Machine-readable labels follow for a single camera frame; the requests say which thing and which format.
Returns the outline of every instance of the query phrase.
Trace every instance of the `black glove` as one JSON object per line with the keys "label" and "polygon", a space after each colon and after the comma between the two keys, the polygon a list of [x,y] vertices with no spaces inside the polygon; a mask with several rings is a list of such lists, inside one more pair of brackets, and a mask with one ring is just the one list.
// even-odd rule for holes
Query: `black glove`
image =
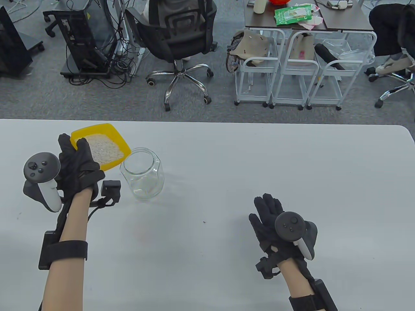
{"label": "black glove", "polygon": [[85,138],[76,142],[77,150],[72,146],[70,136],[61,134],[58,138],[62,152],[59,154],[61,171],[56,177],[57,189],[63,190],[63,202],[71,200],[75,194],[86,188],[92,188],[92,199],[98,195],[98,181],[105,178],[91,154],[91,149]]}
{"label": "black glove", "polygon": [[265,193],[262,197],[256,197],[254,204],[259,218],[256,214],[250,214],[249,221],[252,228],[254,228],[259,246],[267,253],[268,259],[273,263],[273,268],[280,262],[293,258],[304,277],[309,281],[314,280],[307,269],[307,263],[300,249],[294,246],[292,242],[284,241],[277,235],[275,220],[279,214],[284,212],[281,202],[278,199],[274,199],[270,194]]}

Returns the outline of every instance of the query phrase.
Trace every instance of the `orange container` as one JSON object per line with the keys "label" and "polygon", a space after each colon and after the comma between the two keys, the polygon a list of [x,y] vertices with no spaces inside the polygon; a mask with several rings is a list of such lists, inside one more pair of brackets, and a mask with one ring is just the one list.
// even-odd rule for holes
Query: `orange container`
{"label": "orange container", "polygon": [[290,0],[269,0],[269,2],[271,2],[273,5],[285,5],[290,2]]}

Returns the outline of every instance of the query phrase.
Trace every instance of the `shoe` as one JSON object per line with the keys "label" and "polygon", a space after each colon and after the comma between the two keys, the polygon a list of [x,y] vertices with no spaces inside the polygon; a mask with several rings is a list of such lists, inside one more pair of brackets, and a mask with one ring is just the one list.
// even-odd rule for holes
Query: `shoe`
{"label": "shoe", "polygon": [[404,54],[397,61],[388,58],[383,65],[376,67],[375,71],[378,75],[387,75],[388,73],[403,70],[410,66],[412,66],[412,61],[409,59],[408,55]]}

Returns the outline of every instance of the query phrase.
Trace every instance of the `white table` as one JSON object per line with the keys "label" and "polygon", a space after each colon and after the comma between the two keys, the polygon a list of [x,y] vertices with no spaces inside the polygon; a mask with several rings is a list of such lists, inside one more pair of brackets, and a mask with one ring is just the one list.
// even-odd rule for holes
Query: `white table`
{"label": "white table", "polygon": [[[37,263],[56,214],[25,197],[22,167],[59,152],[57,137],[92,121],[1,120],[0,310],[37,310]],[[148,147],[162,193],[121,201],[88,227],[85,311],[291,310],[282,277],[255,269],[263,253],[248,221],[257,195],[319,229],[313,276],[340,311],[411,310],[415,144],[400,126],[112,122]]]}

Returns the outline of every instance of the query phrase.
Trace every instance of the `black pants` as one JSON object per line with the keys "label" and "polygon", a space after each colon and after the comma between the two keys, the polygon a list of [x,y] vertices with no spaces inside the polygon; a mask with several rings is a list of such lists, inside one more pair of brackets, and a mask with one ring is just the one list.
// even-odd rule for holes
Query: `black pants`
{"label": "black pants", "polygon": [[375,55],[385,56],[402,52],[398,43],[398,25],[403,4],[383,4],[375,6],[369,14],[378,39],[375,43]]}

